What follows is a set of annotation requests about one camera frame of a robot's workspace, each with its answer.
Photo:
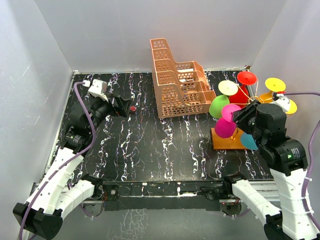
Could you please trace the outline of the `magenta plastic wine glass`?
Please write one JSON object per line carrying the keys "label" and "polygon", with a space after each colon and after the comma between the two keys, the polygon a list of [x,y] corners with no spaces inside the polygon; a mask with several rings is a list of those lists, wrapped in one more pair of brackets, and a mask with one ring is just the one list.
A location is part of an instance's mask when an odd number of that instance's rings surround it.
{"label": "magenta plastic wine glass", "polygon": [[233,121],[233,113],[241,110],[237,104],[227,104],[221,110],[221,118],[217,121],[214,131],[223,139],[231,137],[236,130],[236,123]]}

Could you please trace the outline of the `blue plastic wine glass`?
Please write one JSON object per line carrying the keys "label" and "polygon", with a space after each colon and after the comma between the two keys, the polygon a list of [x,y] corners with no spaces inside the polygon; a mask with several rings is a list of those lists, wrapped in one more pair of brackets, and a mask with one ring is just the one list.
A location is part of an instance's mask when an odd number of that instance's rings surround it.
{"label": "blue plastic wine glass", "polygon": [[240,141],[241,141],[241,144],[246,149],[253,150],[253,151],[258,149],[255,140],[253,139],[252,135],[250,135],[250,134],[247,134],[244,132],[240,137]]}

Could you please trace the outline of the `green plastic wine glass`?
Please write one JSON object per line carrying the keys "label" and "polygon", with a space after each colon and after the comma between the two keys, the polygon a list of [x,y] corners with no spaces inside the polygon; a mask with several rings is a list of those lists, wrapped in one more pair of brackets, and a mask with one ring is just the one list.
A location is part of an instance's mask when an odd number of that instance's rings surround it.
{"label": "green plastic wine glass", "polygon": [[216,119],[222,117],[222,109],[230,103],[229,96],[238,92],[238,85],[231,80],[223,80],[218,84],[218,90],[221,95],[216,96],[209,107],[210,115]]}

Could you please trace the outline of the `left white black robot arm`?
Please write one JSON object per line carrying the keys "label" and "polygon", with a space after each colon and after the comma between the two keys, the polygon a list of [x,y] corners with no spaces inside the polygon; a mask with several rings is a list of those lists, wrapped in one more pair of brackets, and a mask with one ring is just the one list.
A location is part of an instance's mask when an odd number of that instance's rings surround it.
{"label": "left white black robot arm", "polygon": [[53,239],[70,212],[87,198],[97,200],[103,195],[101,180],[93,176],[86,176],[67,192],[63,190],[94,145],[99,125],[108,116],[126,118],[131,105],[132,99],[107,93],[91,96],[89,104],[80,99],[72,106],[53,164],[25,203],[17,203],[13,208],[13,215],[20,224],[20,240],[24,230],[46,240]]}

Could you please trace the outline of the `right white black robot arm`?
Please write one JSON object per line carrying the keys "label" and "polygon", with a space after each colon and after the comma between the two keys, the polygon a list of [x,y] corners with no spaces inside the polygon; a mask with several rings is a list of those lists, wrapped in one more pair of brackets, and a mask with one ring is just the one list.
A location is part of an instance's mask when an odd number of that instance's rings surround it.
{"label": "right white black robot arm", "polygon": [[277,104],[254,100],[231,116],[237,127],[253,137],[258,153],[266,161],[280,207],[266,200],[241,173],[224,178],[223,194],[243,201],[260,220],[269,240],[318,240],[320,225],[307,194],[311,162],[303,145],[286,135],[286,113]]}

